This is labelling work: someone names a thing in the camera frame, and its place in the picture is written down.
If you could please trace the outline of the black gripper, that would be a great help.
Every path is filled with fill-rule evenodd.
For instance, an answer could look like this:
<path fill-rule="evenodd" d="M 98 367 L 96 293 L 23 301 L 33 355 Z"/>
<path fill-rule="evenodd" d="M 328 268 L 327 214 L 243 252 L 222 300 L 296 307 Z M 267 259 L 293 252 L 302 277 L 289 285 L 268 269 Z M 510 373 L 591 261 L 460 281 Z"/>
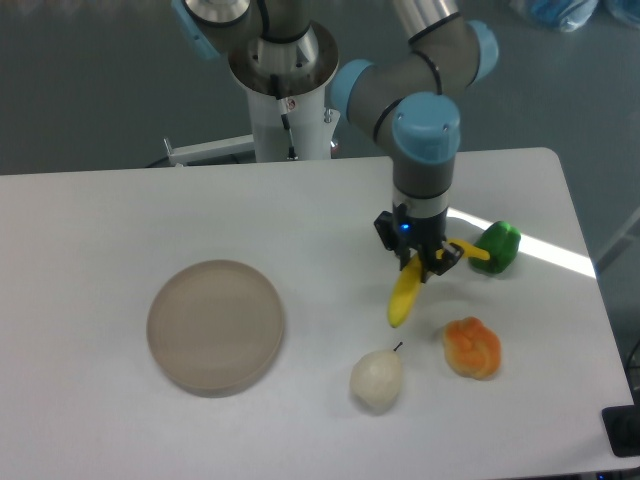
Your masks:
<path fill-rule="evenodd" d="M 393 200 L 392 213 L 382 211 L 374 221 L 375 230 L 387 251 L 393 252 L 402 271 L 418 254 L 423 268 L 423 280 L 441 276 L 463 257 L 464 248 L 444 242 L 446 213 L 445 197 L 398 197 Z"/>

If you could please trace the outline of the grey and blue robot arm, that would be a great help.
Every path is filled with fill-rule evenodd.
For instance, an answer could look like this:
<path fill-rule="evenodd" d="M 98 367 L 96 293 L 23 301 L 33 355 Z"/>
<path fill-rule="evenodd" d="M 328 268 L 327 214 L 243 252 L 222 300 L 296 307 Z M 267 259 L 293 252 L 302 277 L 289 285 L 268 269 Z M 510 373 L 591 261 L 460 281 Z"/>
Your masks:
<path fill-rule="evenodd" d="M 408 56 L 388 67 L 341 63 L 331 33 L 306 1 L 176 1 L 187 39 L 224 56 L 249 103 L 259 162 L 327 159 L 339 120 L 366 134 L 393 163 L 393 200 L 375 228 L 420 280 L 441 275 L 464 247 L 445 235 L 460 145 L 454 94 L 495 67 L 499 48 L 453 1 L 397 1 Z"/>

